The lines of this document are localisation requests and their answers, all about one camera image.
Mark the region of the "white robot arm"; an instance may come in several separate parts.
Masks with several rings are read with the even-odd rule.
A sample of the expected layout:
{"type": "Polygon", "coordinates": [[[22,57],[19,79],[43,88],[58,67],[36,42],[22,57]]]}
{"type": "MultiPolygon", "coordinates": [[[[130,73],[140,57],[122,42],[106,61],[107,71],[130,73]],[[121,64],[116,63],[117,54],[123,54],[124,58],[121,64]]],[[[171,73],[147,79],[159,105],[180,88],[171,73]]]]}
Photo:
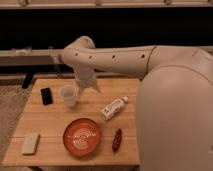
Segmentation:
{"type": "Polygon", "coordinates": [[[65,47],[80,88],[96,69],[140,80],[136,131],[141,171],[213,171],[213,55],[199,47],[98,49],[87,36],[65,47]]]}

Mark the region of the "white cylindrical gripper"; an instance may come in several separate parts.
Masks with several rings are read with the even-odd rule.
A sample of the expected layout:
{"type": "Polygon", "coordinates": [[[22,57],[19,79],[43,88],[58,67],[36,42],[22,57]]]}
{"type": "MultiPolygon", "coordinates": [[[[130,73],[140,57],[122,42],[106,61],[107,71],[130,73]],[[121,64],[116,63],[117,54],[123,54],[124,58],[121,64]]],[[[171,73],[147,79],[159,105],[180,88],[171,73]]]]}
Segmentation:
{"type": "Polygon", "coordinates": [[[75,68],[75,81],[78,85],[78,93],[82,94],[85,88],[92,87],[98,93],[101,93],[100,87],[97,85],[97,77],[91,68],[75,68]]]}

